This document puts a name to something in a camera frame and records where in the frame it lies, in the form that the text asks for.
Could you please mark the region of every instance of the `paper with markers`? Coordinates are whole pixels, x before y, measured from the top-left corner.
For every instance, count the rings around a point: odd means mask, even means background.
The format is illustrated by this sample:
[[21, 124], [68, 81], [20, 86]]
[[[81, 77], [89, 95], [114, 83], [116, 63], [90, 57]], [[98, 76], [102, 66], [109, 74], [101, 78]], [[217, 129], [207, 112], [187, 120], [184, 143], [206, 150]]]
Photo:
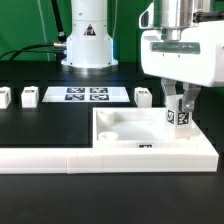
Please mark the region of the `paper with markers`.
[[125, 87], [48, 87], [42, 102], [130, 102]]

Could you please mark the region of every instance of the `white plastic tray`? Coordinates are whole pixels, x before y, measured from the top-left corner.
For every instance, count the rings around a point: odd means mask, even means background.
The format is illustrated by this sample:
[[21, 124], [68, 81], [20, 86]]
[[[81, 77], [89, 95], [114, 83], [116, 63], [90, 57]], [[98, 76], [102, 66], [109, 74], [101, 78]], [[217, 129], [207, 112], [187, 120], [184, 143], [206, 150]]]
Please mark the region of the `white plastic tray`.
[[165, 117], [165, 108], [94, 108], [93, 148], [113, 155], [114, 170], [216, 171], [218, 154], [197, 125], [190, 138], [176, 139], [182, 130]]
[[219, 156], [200, 129], [192, 122], [191, 137], [175, 139], [165, 113], [94, 108], [93, 148], [0, 149], [0, 173], [215, 172]]

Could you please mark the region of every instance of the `black tabletop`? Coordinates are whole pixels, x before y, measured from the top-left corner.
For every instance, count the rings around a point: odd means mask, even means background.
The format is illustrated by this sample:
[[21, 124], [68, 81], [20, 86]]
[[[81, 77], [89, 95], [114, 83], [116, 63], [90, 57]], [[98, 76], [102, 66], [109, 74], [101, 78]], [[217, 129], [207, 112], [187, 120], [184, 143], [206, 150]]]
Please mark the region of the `black tabletop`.
[[[91, 147], [92, 108], [134, 107], [135, 87], [147, 87], [163, 106], [160, 80], [136, 63], [113, 74], [82, 77], [55, 63], [2, 62], [0, 86], [12, 89], [0, 112], [0, 147]], [[24, 110], [25, 86], [40, 87], [37, 109]], [[130, 103], [42, 103], [48, 86], [125, 86]], [[0, 223], [224, 223], [222, 96], [203, 88], [194, 120], [220, 155], [217, 173], [0, 175]]]

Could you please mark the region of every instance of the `cable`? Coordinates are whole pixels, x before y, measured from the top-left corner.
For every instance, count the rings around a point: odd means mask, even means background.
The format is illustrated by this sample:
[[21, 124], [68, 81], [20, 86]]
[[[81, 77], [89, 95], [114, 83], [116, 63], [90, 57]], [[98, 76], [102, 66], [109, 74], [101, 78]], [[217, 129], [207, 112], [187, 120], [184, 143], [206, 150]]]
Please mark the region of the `cable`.
[[[31, 50], [31, 49], [42, 48], [42, 47], [51, 47], [51, 46], [54, 46], [54, 44], [53, 43], [35, 44], [35, 45], [28, 46], [28, 47], [24, 47], [24, 48], [22, 48], [20, 50], [21, 51], [23, 51], [23, 50]], [[15, 51], [15, 53], [9, 58], [9, 60], [13, 61], [14, 58], [16, 58], [19, 54], [20, 54], [19, 51]]]
[[114, 29], [113, 29], [113, 34], [112, 34], [113, 39], [115, 37], [116, 28], [117, 28], [117, 9], [118, 9], [118, 0], [116, 0], [116, 2], [115, 2]]
[[49, 54], [56, 54], [56, 53], [62, 53], [63, 51], [30, 51], [30, 50], [13, 50], [13, 51], [8, 51], [8, 52], [2, 54], [2, 55], [0, 56], [0, 60], [1, 60], [3, 57], [5, 57], [6, 55], [11, 54], [11, 53], [15, 53], [15, 52], [16, 52], [16, 53], [19, 53], [19, 54], [21, 54], [21, 53], [23, 53], [23, 52], [25, 52], [25, 53], [44, 53], [44, 54], [49, 53]]
[[[41, 20], [41, 24], [42, 24], [44, 42], [47, 43], [47, 34], [46, 34], [45, 21], [44, 21], [44, 16], [43, 16], [41, 0], [37, 0], [37, 4], [38, 4], [38, 8], [39, 8], [39, 13], [40, 13], [40, 20]], [[50, 61], [50, 55], [49, 54], [47, 54], [47, 59], [48, 59], [48, 61]]]
[[51, 4], [52, 4], [53, 11], [54, 11], [54, 18], [55, 18], [56, 26], [58, 29], [58, 40], [61, 42], [65, 42], [67, 37], [65, 35], [63, 25], [61, 22], [61, 16], [60, 16], [60, 12], [58, 9], [57, 0], [51, 0]]

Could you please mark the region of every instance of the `white robot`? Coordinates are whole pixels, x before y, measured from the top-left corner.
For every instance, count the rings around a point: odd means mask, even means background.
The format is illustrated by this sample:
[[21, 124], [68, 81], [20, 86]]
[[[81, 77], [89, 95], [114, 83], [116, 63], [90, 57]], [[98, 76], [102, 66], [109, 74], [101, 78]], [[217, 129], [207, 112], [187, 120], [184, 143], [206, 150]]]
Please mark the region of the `white robot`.
[[224, 86], [223, 17], [213, 0], [154, 0], [140, 16], [143, 70], [162, 77], [166, 96], [184, 82], [181, 111], [194, 110], [200, 86]]
[[116, 69], [113, 40], [107, 33], [107, 0], [72, 0], [72, 33], [63, 67], [79, 74]]

